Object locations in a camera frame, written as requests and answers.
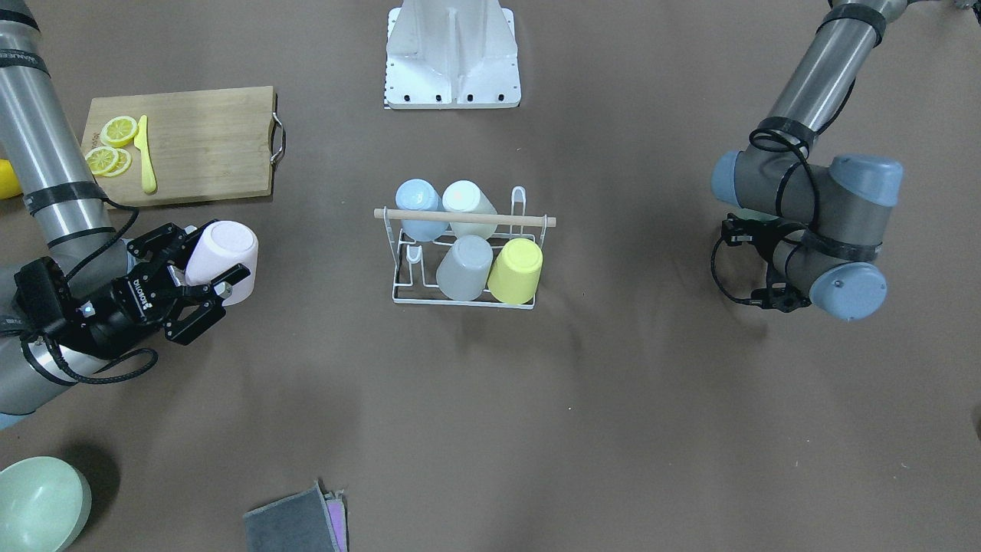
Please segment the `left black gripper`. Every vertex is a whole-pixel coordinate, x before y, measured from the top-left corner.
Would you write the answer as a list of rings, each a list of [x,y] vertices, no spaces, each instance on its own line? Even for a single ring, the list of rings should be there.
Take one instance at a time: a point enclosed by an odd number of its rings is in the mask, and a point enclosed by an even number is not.
[[[792,312],[809,307],[812,304],[809,297],[789,283],[785,270],[778,269],[774,261],[776,248],[781,242],[791,245],[793,251],[802,245],[800,240],[792,240],[789,236],[803,230],[805,225],[783,218],[763,221],[742,218],[735,213],[727,214],[720,227],[720,241],[729,247],[749,244],[756,248],[757,254],[766,263],[765,287],[754,290],[748,298],[734,297],[723,286],[720,292],[735,304],[754,305],[761,310]]]

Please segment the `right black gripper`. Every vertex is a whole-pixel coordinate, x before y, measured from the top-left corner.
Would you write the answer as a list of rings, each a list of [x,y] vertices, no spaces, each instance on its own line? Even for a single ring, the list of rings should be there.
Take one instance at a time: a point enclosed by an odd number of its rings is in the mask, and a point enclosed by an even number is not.
[[[138,262],[133,271],[98,287],[87,296],[76,296],[76,285],[56,264],[57,282],[67,288],[62,301],[64,325],[54,333],[54,341],[63,347],[102,360],[112,360],[129,352],[141,340],[155,333],[162,325],[168,341],[189,345],[225,316],[224,300],[234,286],[250,275],[244,264],[235,264],[207,285],[174,286],[167,268],[186,273],[189,259],[204,230],[187,231],[174,223],[164,224],[153,231],[127,242],[126,251]],[[155,307],[151,294],[162,293],[162,302]]]

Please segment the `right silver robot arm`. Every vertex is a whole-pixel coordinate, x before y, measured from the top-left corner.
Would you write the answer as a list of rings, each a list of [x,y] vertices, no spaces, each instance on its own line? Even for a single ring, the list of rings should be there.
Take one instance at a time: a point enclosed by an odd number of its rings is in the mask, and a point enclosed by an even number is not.
[[[2,151],[48,255],[2,270],[2,427],[74,385],[132,380],[156,363],[158,331],[187,345],[254,288],[258,241],[214,220],[168,223],[133,240],[116,229],[64,115],[27,4],[4,1]]]

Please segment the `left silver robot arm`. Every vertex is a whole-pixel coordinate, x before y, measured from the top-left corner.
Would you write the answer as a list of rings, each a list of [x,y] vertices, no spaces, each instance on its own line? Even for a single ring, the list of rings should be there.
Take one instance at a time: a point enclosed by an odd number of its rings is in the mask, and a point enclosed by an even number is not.
[[[716,198],[753,217],[729,214],[719,245],[752,245],[765,263],[765,284],[737,304],[790,312],[816,305],[832,317],[869,317],[887,297],[875,265],[904,178],[900,162],[838,155],[809,161],[819,137],[840,114],[856,74],[907,1],[832,1],[768,116],[747,148],[714,167]]]

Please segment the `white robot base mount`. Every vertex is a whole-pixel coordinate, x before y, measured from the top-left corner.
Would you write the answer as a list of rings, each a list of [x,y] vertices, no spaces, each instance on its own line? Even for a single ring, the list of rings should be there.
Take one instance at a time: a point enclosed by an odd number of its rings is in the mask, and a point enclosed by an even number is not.
[[[521,100],[511,10],[497,1],[404,1],[389,11],[385,108],[508,109]]]

